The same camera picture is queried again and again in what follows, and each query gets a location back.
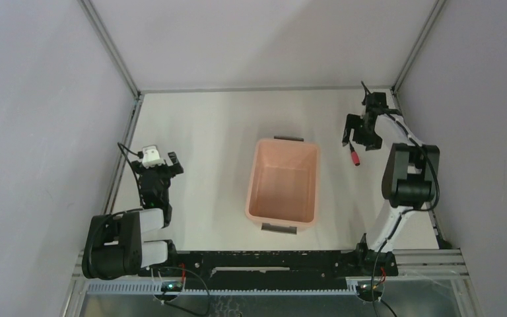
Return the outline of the red handled screwdriver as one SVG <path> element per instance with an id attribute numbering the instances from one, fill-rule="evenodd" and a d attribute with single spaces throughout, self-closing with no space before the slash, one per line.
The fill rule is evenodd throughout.
<path id="1" fill-rule="evenodd" d="M 349 143 L 349 150 L 351 152 L 351 159 L 355 166 L 360 166 L 360 158 L 352 143 Z"/>

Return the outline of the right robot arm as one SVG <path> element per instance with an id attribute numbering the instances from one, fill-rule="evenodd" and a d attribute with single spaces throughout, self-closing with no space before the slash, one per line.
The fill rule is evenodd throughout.
<path id="1" fill-rule="evenodd" d="M 440 150 L 415 137 L 401 112 L 388 106 L 384 92 L 365 91 L 361 104 L 363 113 L 346 117 L 342 145 L 349 148 L 357 166 L 356 144 L 367 151 L 387 147 L 389 156 L 382 176 L 383 207 L 347 259 L 363 275 L 395 275 L 393 247 L 401 229 L 411 215 L 438 204 Z"/>

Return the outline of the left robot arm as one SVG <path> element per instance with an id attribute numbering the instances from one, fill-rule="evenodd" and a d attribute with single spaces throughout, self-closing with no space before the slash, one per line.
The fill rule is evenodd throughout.
<path id="1" fill-rule="evenodd" d="M 175 176 L 184 168 L 175 152 L 169 152 L 171 163 L 163 158 L 130 163 L 139 195 L 139 208 L 120 211 L 91 219 L 83 252 L 82 271 L 88 279 L 113 280 L 136 275 L 142 267 L 154 264 L 164 275 L 179 269 L 180 258 L 169 250 L 145 257 L 142 235 L 144 232 L 163 229 L 172 220 L 169 188 Z"/>

